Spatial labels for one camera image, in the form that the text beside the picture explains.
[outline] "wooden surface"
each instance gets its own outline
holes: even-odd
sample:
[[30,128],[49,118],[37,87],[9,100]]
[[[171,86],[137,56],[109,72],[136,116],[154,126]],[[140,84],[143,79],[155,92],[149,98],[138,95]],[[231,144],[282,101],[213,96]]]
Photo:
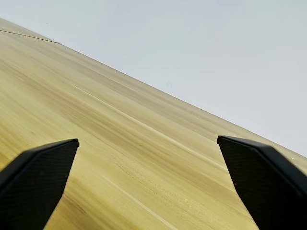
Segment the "wooden surface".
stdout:
[[0,32],[0,168],[81,145],[47,230],[257,229],[217,135],[269,143],[307,172],[304,157],[65,46]]

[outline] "white wall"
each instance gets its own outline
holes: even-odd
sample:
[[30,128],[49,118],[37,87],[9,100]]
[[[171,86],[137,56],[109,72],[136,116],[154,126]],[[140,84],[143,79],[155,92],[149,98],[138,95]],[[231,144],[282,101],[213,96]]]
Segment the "white wall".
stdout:
[[307,2],[0,0],[0,17],[307,156]]

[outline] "light wooden table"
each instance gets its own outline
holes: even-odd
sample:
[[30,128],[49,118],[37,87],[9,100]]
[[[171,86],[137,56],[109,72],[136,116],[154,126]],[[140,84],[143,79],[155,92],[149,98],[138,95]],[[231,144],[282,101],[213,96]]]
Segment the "light wooden table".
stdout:
[[81,145],[48,230],[257,229],[217,135],[271,144],[307,172],[304,157],[76,51],[0,32],[0,168],[45,143]]

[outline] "black plastic part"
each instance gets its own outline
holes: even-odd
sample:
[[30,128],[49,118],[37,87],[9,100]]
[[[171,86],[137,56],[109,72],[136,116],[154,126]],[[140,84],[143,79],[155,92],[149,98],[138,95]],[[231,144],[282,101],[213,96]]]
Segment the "black plastic part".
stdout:
[[307,216],[307,177],[273,147],[219,136],[235,189],[261,230],[302,229]]
[[62,197],[79,142],[21,153],[0,172],[0,229],[41,230]]

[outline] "wood grain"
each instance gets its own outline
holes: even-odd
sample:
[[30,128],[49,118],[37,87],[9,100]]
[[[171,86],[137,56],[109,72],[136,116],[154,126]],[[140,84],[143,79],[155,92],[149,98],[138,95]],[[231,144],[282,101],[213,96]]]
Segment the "wood grain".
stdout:
[[271,144],[307,172],[304,157],[60,44],[0,33],[0,53],[0,168],[80,141],[47,230],[257,229],[217,135]]

